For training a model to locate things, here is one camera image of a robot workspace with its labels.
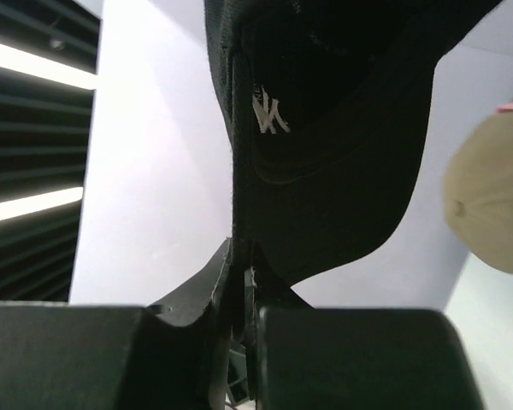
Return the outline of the black baseball cap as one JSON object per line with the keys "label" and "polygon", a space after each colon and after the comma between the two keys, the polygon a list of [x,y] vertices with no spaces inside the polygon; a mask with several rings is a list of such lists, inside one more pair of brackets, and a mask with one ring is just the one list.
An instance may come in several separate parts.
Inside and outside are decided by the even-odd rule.
{"label": "black baseball cap", "polygon": [[208,1],[210,72],[233,151],[231,263],[287,284],[397,229],[439,60],[494,1]]}

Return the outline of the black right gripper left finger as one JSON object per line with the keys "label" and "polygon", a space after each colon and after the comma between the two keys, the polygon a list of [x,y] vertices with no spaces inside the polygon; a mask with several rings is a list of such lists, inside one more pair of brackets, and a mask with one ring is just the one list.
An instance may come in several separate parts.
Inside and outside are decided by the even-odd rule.
{"label": "black right gripper left finger", "polygon": [[0,409],[221,409],[230,244],[148,307],[0,302]]}

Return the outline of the beige baseball cap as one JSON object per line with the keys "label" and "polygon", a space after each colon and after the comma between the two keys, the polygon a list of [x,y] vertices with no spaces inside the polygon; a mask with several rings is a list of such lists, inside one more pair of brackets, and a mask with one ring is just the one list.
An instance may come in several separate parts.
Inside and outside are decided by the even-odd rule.
{"label": "beige baseball cap", "polygon": [[513,274],[513,112],[482,121],[445,170],[444,218],[488,266]]}

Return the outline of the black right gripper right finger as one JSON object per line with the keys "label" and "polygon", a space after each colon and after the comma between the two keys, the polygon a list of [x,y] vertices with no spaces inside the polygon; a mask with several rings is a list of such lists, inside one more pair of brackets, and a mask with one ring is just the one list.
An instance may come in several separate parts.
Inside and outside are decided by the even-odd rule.
{"label": "black right gripper right finger", "polygon": [[314,308],[259,246],[245,271],[245,352],[260,409],[481,409],[452,323],[420,308]]}

